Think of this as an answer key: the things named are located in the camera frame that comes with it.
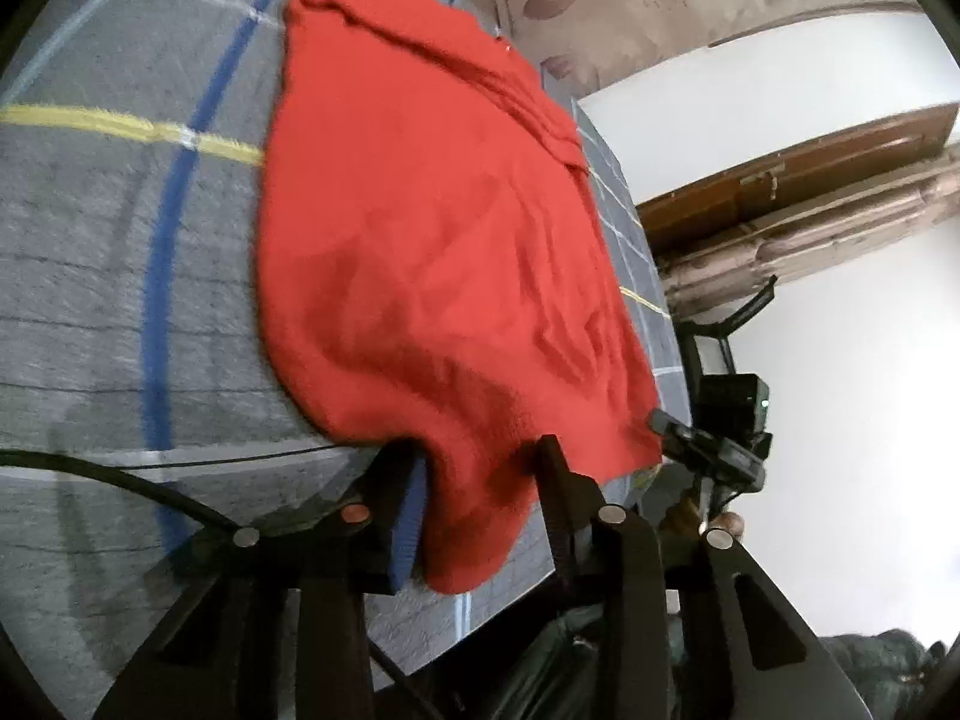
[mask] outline bed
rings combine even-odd
[[[251,235],[285,1],[50,0],[21,43],[0,82],[3,446],[135,469],[241,521],[320,511],[370,461],[373,449],[334,447],[304,421],[258,344]],[[497,30],[467,0],[440,1]],[[662,408],[688,422],[618,162],[563,87],[546,72],[542,82],[579,125]],[[196,161],[188,180],[184,153]],[[0,474],[3,625],[64,714],[87,717],[176,598],[191,527],[98,483]],[[608,498],[635,484],[616,480]],[[550,570],[533,512],[478,589],[450,597],[414,583],[368,597],[371,636],[411,672]]]

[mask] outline yellow stripe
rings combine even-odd
[[[626,287],[621,287],[620,291],[621,293],[624,293],[624,295],[627,295],[627,298],[632,298],[637,303],[640,303],[640,305],[646,306],[651,311],[656,311],[658,314],[661,315],[661,317],[667,317],[668,319],[670,319],[670,314],[667,314],[664,311],[664,309],[661,309],[661,307],[659,307],[655,303],[651,303],[649,300],[647,300],[647,298],[641,298],[640,295],[635,293],[633,290],[628,290]]]
[[[181,143],[190,134],[187,127],[174,122],[151,122],[125,113],[67,105],[10,105],[0,108],[0,122],[99,132],[139,143]],[[263,152],[256,146],[208,133],[197,136],[197,151],[245,165],[258,166],[263,161]]]

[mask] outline folded red fabric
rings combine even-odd
[[[471,589],[536,499],[527,442],[599,481],[651,466],[656,405],[576,125],[435,0],[291,0],[263,172],[260,324],[304,413],[432,458],[424,569]]]

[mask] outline silver rivet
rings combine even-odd
[[[707,533],[707,544],[714,549],[730,549],[733,546],[733,536],[723,528],[714,528]]]
[[[600,507],[600,511],[597,512],[597,517],[600,517],[600,521],[606,522],[608,525],[620,525],[626,521],[627,512],[625,512],[621,506],[607,504],[606,506]]]
[[[255,546],[258,541],[260,541],[260,531],[257,528],[241,528],[233,534],[234,545],[243,549]]]

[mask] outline metal screw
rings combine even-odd
[[[362,503],[350,503],[340,509],[340,517],[347,525],[359,525],[370,519],[370,509]]]
[[[714,549],[730,549],[733,546],[733,536],[723,528],[714,528],[707,533],[707,544]]]
[[[600,521],[606,522],[608,525],[621,525],[627,520],[627,512],[621,506],[607,504],[600,507],[597,517],[600,517]]]
[[[246,549],[255,546],[260,541],[260,531],[257,528],[241,528],[233,534],[234,545]]]

